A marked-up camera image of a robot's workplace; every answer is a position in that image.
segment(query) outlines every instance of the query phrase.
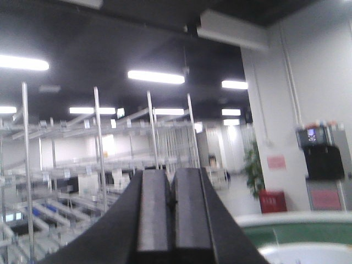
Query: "potted plant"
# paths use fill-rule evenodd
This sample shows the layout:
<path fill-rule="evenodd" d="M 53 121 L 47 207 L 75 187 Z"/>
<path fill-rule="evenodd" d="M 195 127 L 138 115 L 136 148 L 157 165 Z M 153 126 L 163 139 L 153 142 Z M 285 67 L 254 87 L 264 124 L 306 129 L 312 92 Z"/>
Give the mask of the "potted plant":
<path fill-rule="evenodd" d="M 253 197 L 258 199 L 259 192 L 265 190 L 265 185 L 256 141 L 253 141 L 251 147 L 245 150 L 244 161 L 245 167 L 243 172 L 247 176 L 247 187 L 250 189 Z"/>

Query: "red sign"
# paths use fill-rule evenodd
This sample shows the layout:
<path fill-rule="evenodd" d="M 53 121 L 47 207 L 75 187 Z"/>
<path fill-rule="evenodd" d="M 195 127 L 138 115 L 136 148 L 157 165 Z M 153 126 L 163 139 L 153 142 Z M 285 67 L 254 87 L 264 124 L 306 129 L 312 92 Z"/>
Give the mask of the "red sign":
<path fill-rule="evenodd" d="M 336 190 L 311 190 L 312 204 L 315 209 L 341 210 L 340 197 Z"/>
<path fill-rule="evenodd" d="M 266 158 L 269 169 L 286 169 L 284 155 L 270 156 Z"/>

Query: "ceiling light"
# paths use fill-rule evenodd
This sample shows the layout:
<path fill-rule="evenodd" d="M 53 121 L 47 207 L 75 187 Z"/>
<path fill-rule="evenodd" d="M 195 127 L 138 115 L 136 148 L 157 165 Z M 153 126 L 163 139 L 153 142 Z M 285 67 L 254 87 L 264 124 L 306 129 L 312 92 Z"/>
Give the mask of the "ceiling light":
<path fill-rule="evenodd" d="M 49 64 L 40 59 L 0 55 L 0 67 L 24 70 L 47 70 L 49 69 Z"/>
<path fill-rule="evenodd" d="M 115 108 L 113 107 L 100 107 L 99 112 L 100 114 L 115 114 Z"/>
<path fill-rule="evenodd" d="M 240 116 L 241 110 L 240 109 L 222 109 L 221 113 L 223 116 Z"/>
<path fill-rule="evenodd" d="M 125 116 L 125 108 L 117 108 L 116 110 L 117 118 L 121 118 Z"/>
<path fill-rule="evenodd" d="M 221 82 L 221 85 L 223 88 L 240 89 L 240 90 L 248 89 L 248 83 L 245 81 L 225 80 Z"/>
<path fill-rule="evenodd" d="M 224 120 L 224 125 L 239 125 L 240 120 L 239 119 L 225 119 Z"/>
<path fill-rule="evenodd" d="M 0 106 L 0 114 L 14 114 L 17 108 L 13 106 Z"/>
<path fill-rule="evenodd" d="M 90 7 L 94 9 L 100 9 L 103 6 L 103 0 L 61 0 L 71 4 L 77 4 L 79 6 Z"/>
<path fill-rule="evenodd" d="M 70 114 L 94 114 L 93 107 L 70 107 Z M 99 108 L 100 114 L 115 114 L 115 108 L 113 107 L 101 107 Z"/>
<path fill-rule="evenodd" d="M 127 76 L 130 79 L 165 84 L 183 84 L 185 82 L 185 78 L 182 75 L 155 73 L 152 71 L 130 70 Z"/>
<path fill-rule="evenodd" d="M 182 108 L 156 108 L 154 113 L 165 116 L 182 116 L 185 111 Z"/>

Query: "white sink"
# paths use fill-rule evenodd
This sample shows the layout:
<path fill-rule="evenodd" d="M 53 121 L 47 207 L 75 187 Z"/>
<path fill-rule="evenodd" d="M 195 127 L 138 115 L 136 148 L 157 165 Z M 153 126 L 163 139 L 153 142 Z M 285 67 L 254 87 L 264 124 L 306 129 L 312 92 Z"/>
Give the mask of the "white sink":
<path fill-rule="evenodd" d="M 351 264 L 352 246 L 333 243 L 290 243 L 262 247 L 270 264 Z"/>

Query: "drink vending machine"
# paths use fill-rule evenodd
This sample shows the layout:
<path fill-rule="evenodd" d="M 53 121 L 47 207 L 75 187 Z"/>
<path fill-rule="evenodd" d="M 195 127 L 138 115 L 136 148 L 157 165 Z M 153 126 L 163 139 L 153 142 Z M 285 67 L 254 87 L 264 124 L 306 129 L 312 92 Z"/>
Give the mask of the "drink vending machine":
<path fill-rule="evenodd" d="M 306 159 L 306 186 L 312 210 L 352 210 L 352 161 L 342 125 L 296 130 Z"/>

